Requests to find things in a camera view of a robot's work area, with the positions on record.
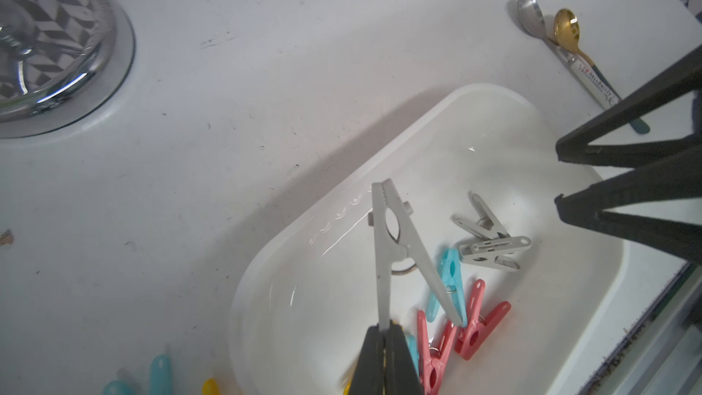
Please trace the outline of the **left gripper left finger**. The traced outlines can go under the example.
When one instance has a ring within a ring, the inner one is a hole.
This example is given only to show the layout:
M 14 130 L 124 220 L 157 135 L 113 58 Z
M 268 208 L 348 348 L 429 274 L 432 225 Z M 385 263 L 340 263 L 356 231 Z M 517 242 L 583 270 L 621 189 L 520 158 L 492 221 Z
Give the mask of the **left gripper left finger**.
M 382 395 L 385 381 L 385 342 L 378 326 L 367 330 L 349 395 Z

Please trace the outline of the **white plastic storage box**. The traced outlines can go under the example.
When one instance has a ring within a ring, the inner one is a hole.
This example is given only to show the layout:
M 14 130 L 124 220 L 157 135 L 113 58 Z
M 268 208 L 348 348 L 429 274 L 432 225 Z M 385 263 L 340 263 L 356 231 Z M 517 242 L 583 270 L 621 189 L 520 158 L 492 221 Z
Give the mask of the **white plastic storage box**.
M 413 209 L 427 252 L 477 221 L 480 195 L 506 230 L 532 240 L 519 270 L 476 265 L 483 313 L 512 307 L 470 360 L 451 355 L 444 394 L 574 394 L 576 364 L 628 253 L 611 237 L 559 219 L 554 200 L 598 182 L 588 166 L 559 162 L 557 137 L 525 98 L 490 84 L 447 96 L 267 243 L 246 270 L 230 312 L 230 359 L 246 394 L 339 394 L 369 326 L 378 322 L 371 186 L 391 179 Z

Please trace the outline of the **yellow clothespin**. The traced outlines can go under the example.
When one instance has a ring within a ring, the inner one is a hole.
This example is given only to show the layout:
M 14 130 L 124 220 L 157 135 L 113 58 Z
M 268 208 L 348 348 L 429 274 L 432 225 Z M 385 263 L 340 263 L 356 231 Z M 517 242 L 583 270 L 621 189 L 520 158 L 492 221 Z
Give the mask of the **yellow clothespin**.
M 201 388 L 202 395 L 220 395 L 219 384 L 214 378 L 206 380 Z
M 342 377 L 343 395 L 349 395 L 349 391 L 356 373 L 358 362 L 354 361 Z

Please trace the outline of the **grey clothespin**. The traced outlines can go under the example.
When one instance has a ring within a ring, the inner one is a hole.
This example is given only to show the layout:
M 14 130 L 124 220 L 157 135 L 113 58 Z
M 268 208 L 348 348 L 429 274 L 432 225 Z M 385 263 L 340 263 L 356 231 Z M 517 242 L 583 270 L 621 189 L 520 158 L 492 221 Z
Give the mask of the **grey clothespin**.
M 473 223 L 460 215 L 452 217 L 455 225 L 477 237 L 475 242 L 457 244 L 461 262 L 505 272 L 520 271 L 515 255 L 530 250 L 532 240 L 527 236 L 511 236 L 481 196 L 470 193 L 468 197 L 480 219 Z
M 419 269 L 449 319 L 457 326 L 462 325 L 463 319 L 453 305 L 452 298 L 411 220 L 411 208 L 400 198 L 394 182 L 388 178 L 372 183 L 371 199 L 369 225 L 373 227 L 374 232 L 380 332 L 387 332 L 391 325 L 392 267 L 395 263 L 407 259 L 411 259 Z

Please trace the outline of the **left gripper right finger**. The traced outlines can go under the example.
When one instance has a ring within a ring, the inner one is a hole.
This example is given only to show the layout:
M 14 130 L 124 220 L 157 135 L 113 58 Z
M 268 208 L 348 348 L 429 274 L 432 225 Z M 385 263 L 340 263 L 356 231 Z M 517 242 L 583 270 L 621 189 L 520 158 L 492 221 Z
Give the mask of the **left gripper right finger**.
M 384 334 L 385 376 L 384 394 L 420 395 L 422 384 L 415 370 L 405 335 L 400 325 L 391 322 Z

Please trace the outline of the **teal clothespin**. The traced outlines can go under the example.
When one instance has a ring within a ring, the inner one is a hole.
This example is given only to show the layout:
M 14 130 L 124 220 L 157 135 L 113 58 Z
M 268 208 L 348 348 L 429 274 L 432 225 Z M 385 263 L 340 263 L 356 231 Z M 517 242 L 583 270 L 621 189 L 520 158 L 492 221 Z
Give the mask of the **teal clothespin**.
M 102 388 L 102 394 L 173 394 L 173 369 L 168 353 L 160 354 L 152 360 L 148 377 L 148 388 L 144 391 L 126 368 L 120 368 L 117 370 L 116 378 Z
M 460 252 L 457 249 L 447 249 L 442 255 L 438 267 L 442 283 L 447 294 L 451 297 L 456 312 L 461 317 L 460 327 L 467 326 L 466 300 L 462 277 Z

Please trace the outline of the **pink clothespin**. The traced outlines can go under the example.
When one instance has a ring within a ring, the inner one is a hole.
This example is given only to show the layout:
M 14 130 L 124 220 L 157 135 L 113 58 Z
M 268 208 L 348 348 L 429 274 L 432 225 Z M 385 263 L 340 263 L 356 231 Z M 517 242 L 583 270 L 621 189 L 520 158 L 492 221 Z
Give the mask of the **pink clothespin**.
M 437 347 L 433 347 L 428 338 L 426 314 L 422 310 L 418 311 L 419 379 L 424 394 L 437 395 L 439 393 L 457 332 L 458 327 L 453 322 L 447 321 L 444 331 L 442 331 L 442 336 L 438 340 Z
M 512 308 L 508 301 L 499 303 L 487 316 L 481 316 L 486 282 L 478 279 L 466 304 L 467 325 L 463 327 L 455 342 L 454 350 L 463 359 L 470 360 L 479 351 L 486 339 L 495 331 Z

